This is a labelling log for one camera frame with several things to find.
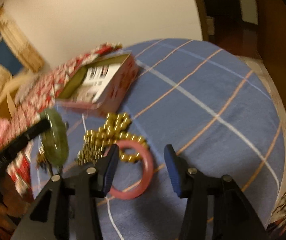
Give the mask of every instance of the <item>light blue stripe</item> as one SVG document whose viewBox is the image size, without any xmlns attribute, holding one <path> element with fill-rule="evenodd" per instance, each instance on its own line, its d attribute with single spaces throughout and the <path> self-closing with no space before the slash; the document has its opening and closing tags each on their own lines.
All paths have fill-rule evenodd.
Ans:
<svg viewBox="0 0 286 240">
<path fill-rule="evenodd" d="M 133 116 L 130 112 L 130 109 L 127 107 L 127 106 L 124 106 L 125 108 L 125 111 L 130 115 L 130 116 Z M 152 152 L 154 152 L 156 154 L 156 156 L 154 155 L 154 158 L 157 159 L 157 161 L 159 163 L 163 163 L 164 162 L 164 159 L 163 159 L 163 155 L 157 150 L 157 148 L 155 147 L 154 143 L 152 142 L 152 140 L 150 140 L 148 138 L 148 135 L 147 133 L 144 131 L 144 129 L 141 127 L 141 125 L 139 124 L 139 122 L 137 121 L 137 119 L 132 119 L 132 122 L 135 124 L 135 126 L 137 127 L 138 131 L 140 132 L 141 135 L 143 135 L 147 142 L 148 142 L 148 145 L 150 146 L 150 149 L 152 149 Z"/>
<path fill-rule="evenodd" d="M 172 46 L 172 45 L 169 45 L 169 44 L 164 44 L 164 43 L 161 43 L 161 42 L 159 42 L 159 43 L 157 43 L 157 44 L 155 44 L 155 45 L 159 45 L 159 46 L 162 46 L 162 47 L 167 47 L 167 48 L 170 48 L 170 49 L 176 49 L 176 48 L 177 48 L 177 47 L 175 47 L 175 46 Z M 205 59 L 206 59 L 206 58 L 204 58 L 204 57 L 201 57 L 200 55 L 197 55 L 197 54 L 195 54 L 195 53 L 193 53 L 193 52 L 190 52 L 190 51 L 187 51 L 187 50 L 185 50 L 185 49 L 178 49 L 177 51 L 183 52 L 183 53 L 188 54 L 188 55 L 190 55 L 190 56 L 192 56 L 192 57 L 199 58 L 199 59 L 201 59 L 201 60 L 205 60 Z M 230 69 L 228 69 L 228 68 L 226 68 L 226 67 L 220 65 L 219 63 L 216 63 L 216 62 L 211 61 L 211 60 L 208 60 L 207 62 L 209 62 L 209 63 L 211 63 L 212 65 L 215 65 L 215 66 L 217 66 L 217 67 L 219 67 L 219 68 L 222 68 L 223 70 L 225 70 L 225 71 L 227 71 L 227 72 L 229 72 L 229 73 L 231 73 L 231 74 L 233 74 L 233 75 L 235 75 L 235 76 L 237 76 L 237 77 L 239 77 L 239 78 L 242 78 L 242 79 L 245 78 L 245 77 L 241 76 L 240 74 L 238 74 L 238 73 L 236 73 L 236 72 L 234 72 L 234 71 L 232 71 L 232 70 L 230 70 Z M 248 81 L 248 80 L 246 80 L 246 82 L 247 82 L 249 85 L 251 85 L 252 87 L 254 87 L 255 89 L 257 89 L 258 91 L 260 91 L 260 92 L 261 92 L 265 97 L 267 97 L 270 101 L 272 101 L 272 99 L 271 99 L 267 94 L 265 94 L 260 88 L 258 88 L 257 86 L 255 86 L 254 84 L 252 84 L 252 83 L 251 83 L 250 81 Z"/>
</svg>

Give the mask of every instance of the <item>pink ring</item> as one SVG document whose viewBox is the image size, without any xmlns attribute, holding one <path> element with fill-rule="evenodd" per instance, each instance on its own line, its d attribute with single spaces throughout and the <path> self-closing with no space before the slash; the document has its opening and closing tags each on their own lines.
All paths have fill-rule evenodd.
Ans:
<svg viewBox="0 0 286 240">
<path fill-rule="evenodd" d="M 130 140 L 120 140 L 120 141 L 117 141 L 116 144 L 118 145 L 120 149 L 132 148 L 140 153 L 142 157 L 143 174 L 142 174 L 142 179 L 140 183 L 133 190 L 124 192 L 124 191 L 117 190 L 112 186 L 109 193 L 112 196 L 119 198 L 119 199 L 123 199 L 123 200 L 136 198 L 140 196 L 147 189 L 153 177 L 152 154 L 138 142 L 134 142 Z"/>
</svg>

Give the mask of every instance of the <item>round table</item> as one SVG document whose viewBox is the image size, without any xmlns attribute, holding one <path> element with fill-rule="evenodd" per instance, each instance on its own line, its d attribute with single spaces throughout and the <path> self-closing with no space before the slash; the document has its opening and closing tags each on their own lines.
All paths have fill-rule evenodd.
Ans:
<svg viewBox="0 0 286 240">
<path fill-rule="evenodd" d="M 231 175 L 267 226 L 282 180 L 284 141 L 274 104 L 259 78 L 235 56 L 205 41 L 154 40 L 123 51 L 131 51 L 142 70 L 119 112 L 133 118 L 131 133 L 147 138 L 155 173 L 139 198 L 124 201 L 109 195 L 109 205 L 97 201 L 103 238 L 119 239 L 108 209 L 124 239 L 178 237 L 186 199 L 173 192 L 164 165 L 166 144 L 208 176 Z M 104 119 L 88 117 L 83 124 L 80 114 L 57 109 L 70 124 L 70 156 L 64 167 L 69 176 L 80 171 L 73 161 L 84 128 L 97 129 Z M 48 180 L 35 168 L 38 145 L 36 140 L 31 163 L 34 195 Z M 120 162 L 113 185 L 128 190 L 140 176 L 140 163 Z M 209 205 L 207 239 L 213 198 Z"/>
</svg>

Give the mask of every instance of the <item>plaid fabric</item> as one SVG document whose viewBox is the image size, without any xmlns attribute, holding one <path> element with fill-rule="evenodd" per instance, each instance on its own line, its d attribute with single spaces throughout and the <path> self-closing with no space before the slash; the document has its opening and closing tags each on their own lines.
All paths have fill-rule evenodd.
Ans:
<svg viewBox="0 0 286 240">
<path fill-rule="evenodd" d="M 55 97 L 59 95 L 64 85 L 81 66 L 118 48 L 120 48 L 120 45 L 102 44 L 41 76 L 34 86 L 29 88 L 29 93 L 20 98 L 22 104 L 17 107 L 17 112 L 10 120 L 9 127 L 6 131 L 0 131 L 2 134 L 0 135 L 0 148 L 20 135 L 27 127 L 33 125 L 38 120 L 38 113 L 54 105 Z M 7 169 L 15 182 L 17 191 L 21 194 L 30 188 L 30 151 L 32 146 L 33 142 L 30 142 Z"/>
<path fill-rule="evenodd" d="M 166 144 L 206 175 L 233 176 L 267 225 L 283 176 L 284 143 L 275 107 L 259 78 L 235 56 L 204 41 L 147 41 L 127 50 L 136 55 L 142 71 L 119 111 L 131 114 L 130 132 L 147 138 L 155 173 L 139 198 L 109 196 L 110 213 L 123 238 L 175 240 L 179 235 L 186 199 L 173 192 L 164 165 Z M 83 144 L 84 126 L 97 129 L 104 120 L 85 116 L 83 123 L 82 115 L 57 109 L 70 124 L 68 177 L 82 169 L 74 158 Z M 35 196 L 48 180 L 35 168 L 36 141 L 31 154 Z M 140 169 L 141 163 L 120 162 L 114 186 L 130 190 Z M 103 238 L 119 239 L 106 200 L 97 200 L 97 206 Z M 212 215 L 210 198 L 207 239 Z M 73 231 L 70 238 L 75 239 Z"/>
</svg>

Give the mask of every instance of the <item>silver rivet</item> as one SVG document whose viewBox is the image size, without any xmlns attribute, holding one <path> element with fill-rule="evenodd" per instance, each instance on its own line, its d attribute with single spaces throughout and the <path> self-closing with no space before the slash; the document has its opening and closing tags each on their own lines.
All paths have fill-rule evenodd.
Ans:
<svg viewBox="0 0 286 240">
<path fill-rule="evenodd" d="M 222 178 L 226 182 L 231 182 L 232 181 L 232 177 L 230 175 L 224 175 Z"/>
<path fill-rule="evenodd" d="M 51 180 L 52 180 L 53 182 L 56 182 L 56 181 L 59 181 L 60 178 L 61 178 L 61 176 L 58 175 L 58 174 L 56 174 L 56 175 L 52 176 Z"/>
<path fill-rule="evenodd" d="M 89 167 L 89 168 L 87 168 L 86 172 L 88 174 L 94 174 L 96 172 L 96 169 L 94 167 Z"/>
<path fill-rule="evenodd" d="M 194 175 L 197 173 L 197 169 L 196 168 L 188 168 L 187 169 L 187 172 L 191 175 Z"/>
</svg>

